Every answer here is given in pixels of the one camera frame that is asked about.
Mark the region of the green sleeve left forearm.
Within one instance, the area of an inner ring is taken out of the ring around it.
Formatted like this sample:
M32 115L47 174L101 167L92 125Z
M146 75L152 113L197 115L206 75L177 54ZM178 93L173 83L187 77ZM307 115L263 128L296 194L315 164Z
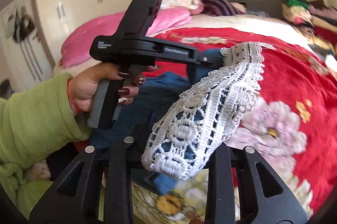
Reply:
M67 97L68 73L1 100L1 185L29 217L50 181L29 181L25 170L67 143L84 141L91 129L75 118Z

